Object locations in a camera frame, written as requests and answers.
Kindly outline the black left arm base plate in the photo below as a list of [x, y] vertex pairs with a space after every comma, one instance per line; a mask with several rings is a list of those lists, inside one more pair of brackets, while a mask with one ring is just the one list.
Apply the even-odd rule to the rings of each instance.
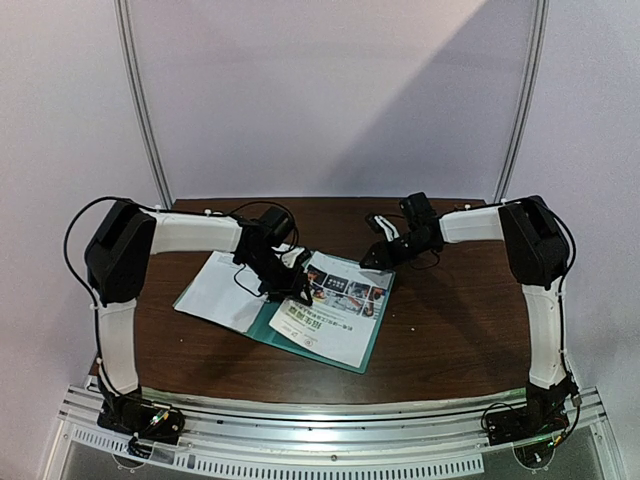
[[172, 405], [141, 397], [120, 396], [103, 402], [97, 425], [141, 440], [176, 445], [185, 415]]

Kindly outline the white printed text sheets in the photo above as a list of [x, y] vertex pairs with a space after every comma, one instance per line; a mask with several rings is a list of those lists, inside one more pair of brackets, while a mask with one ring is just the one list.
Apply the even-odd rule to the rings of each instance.
[[260, 280], [229, 253], [213, 252], [173, 304], [175, 311], [245, 334], [264, 305]]

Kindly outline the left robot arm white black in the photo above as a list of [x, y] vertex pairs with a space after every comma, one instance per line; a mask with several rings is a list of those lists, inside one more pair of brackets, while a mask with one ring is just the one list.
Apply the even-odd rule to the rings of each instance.
[[108, 412], [126, 433], [141, 433], [149, 423], [146, 408], [129, 396], [140, 391], [134, 321], [151, 256], [229, 253], [235, 264], [255, 273], [260, 294], [311, 305], [303, 266], [308, 252], [278, 250], [296, 231], [293, 215], [278, 205], [247, 219], [235, 212], [152, 210], [129, 199], [115, 199], [90, 240], [84, 261], [95, 311], [98, 385], [106, 399], [115, 399]]

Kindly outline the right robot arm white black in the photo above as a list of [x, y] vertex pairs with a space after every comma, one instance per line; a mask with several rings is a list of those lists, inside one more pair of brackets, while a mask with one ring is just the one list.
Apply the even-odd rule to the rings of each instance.
[[576, 246], [568, 227], [539, 196], [484, 206], [467, 206], [439, 215], [427, 196], [414, 193], [399, 202], [408, 230], [399, 233], [381, 214], [370, 214], [370, 229], [383, 234], [359, 264], [390, 270], [447, 245], [500, 241], [509, 269], [521, 286], [528, 314], [531, 364], [523, 407], [489, 408], [481, 424], [491, 442], [510, 442], [559, 432], [566, 438], [574, 423], [565, 402], [580, 402], [579, 388], [566, 362], [565, 283]]

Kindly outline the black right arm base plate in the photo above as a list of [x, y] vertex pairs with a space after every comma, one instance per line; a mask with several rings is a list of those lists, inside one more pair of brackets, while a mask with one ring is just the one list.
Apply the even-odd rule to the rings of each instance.
[[533, 408], [515, 408], [504, 402], [495, 402], [483, 412], [481, 429], [491, 446], [531, 440], [549, 449], [560, 446], [576, 429], [580, 419], [578, 406], [575, 418], [570, 421], [563, 406], [542, 419], [534, 415]]

